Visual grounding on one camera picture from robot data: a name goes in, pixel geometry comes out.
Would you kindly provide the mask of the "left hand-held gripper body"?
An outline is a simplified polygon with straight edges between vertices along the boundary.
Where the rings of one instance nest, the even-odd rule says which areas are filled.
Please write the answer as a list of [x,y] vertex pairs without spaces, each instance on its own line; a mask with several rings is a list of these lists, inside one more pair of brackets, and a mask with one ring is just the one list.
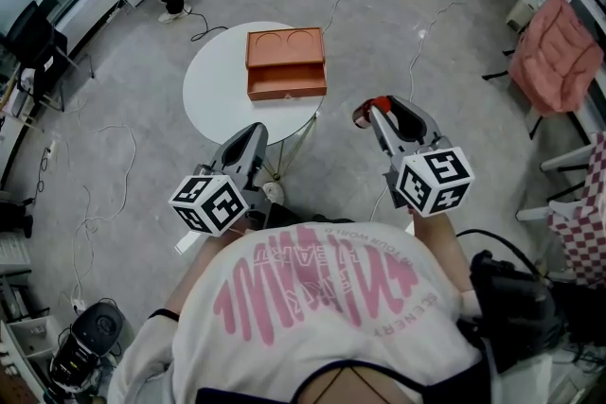
[[251,230],[264,229],[271,202],[256,185],[258,171],[258,167],[199,164],[179,183],[169,206],[189,230],[206,236],[221,236],[241,219]]

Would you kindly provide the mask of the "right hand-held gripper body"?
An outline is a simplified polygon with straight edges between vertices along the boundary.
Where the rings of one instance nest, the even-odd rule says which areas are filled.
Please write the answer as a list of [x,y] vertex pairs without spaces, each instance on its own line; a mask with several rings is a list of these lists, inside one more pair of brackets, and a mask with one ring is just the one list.
[[462,148],[452,147],[446,137],[401,153],[391,162],[385,179],[394,206],[412,208],[423,218],[459,207],[474,182]]

